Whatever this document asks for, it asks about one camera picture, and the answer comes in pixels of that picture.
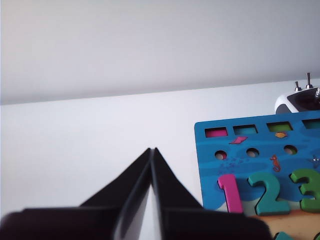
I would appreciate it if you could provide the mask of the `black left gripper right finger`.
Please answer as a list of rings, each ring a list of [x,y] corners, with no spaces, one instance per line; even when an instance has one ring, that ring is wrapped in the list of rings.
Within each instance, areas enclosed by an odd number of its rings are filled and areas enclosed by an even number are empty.
[[[163,240],[270,240],[262,220],[242,213],[207,210],[176,178],[155,148],[151,158],[152,187]]]

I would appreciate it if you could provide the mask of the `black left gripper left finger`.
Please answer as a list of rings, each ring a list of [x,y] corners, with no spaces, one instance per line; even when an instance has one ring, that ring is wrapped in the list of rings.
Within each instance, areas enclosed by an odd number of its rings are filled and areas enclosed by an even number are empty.
[[[149,187],[147,149],[116,179],[77,207],[26,208],[0,221],[2,240],[137,240]]]

